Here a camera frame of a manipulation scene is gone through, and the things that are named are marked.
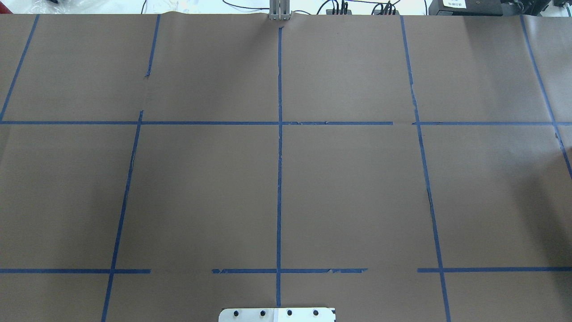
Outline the black power box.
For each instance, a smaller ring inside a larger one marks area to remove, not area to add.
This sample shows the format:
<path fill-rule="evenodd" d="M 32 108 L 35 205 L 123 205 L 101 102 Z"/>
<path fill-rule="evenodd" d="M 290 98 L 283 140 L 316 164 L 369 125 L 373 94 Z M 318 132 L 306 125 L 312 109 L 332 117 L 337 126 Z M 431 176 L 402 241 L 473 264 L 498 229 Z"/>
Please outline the black power box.
<path fill-rule="evenodd" d="M 503 16 L 500 0 L 433 0 L 429 16 Z"/>

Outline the aluminium frame post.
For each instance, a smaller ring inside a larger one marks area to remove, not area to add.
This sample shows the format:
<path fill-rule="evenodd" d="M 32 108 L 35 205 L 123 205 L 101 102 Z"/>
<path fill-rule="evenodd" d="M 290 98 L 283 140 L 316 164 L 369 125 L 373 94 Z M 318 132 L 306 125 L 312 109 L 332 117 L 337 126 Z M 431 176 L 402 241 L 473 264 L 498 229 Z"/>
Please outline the aluminium frame post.
<path fill-rule="evenodd" d="M 291 16 L 290 0 L 269 1 L 269 19 L 271 21 L 287 21 L 291 19 Z"/>

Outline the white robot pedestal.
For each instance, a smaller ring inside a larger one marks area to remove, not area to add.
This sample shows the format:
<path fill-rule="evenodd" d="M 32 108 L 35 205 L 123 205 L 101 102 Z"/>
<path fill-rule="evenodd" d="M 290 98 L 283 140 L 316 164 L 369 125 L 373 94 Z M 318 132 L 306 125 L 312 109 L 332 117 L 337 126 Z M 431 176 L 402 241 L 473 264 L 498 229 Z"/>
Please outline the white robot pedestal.
<path fill-rule="evenodd" d="M 335 322 L 334 308 L 227 308 L 221 310 L 219 322 Z"/>

